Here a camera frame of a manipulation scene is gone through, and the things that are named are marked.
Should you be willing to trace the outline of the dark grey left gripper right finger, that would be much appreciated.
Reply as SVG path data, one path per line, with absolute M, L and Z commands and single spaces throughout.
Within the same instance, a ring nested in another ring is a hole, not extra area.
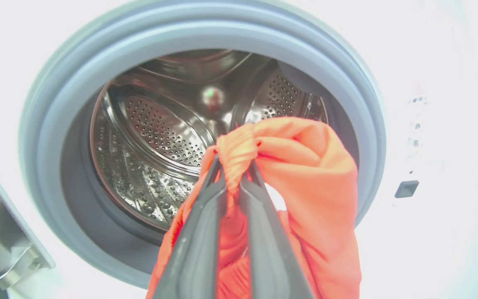
M 313 299 L 256 161 L 241 177 L 239 202 L 247 217 L 251 297 Z

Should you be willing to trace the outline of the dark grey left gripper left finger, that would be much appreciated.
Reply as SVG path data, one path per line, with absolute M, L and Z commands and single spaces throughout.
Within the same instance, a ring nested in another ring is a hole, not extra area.
M 227 211 L 227 186 L 215 156 L 176 240 L 154 299 L 215 299 L 220 221 Z

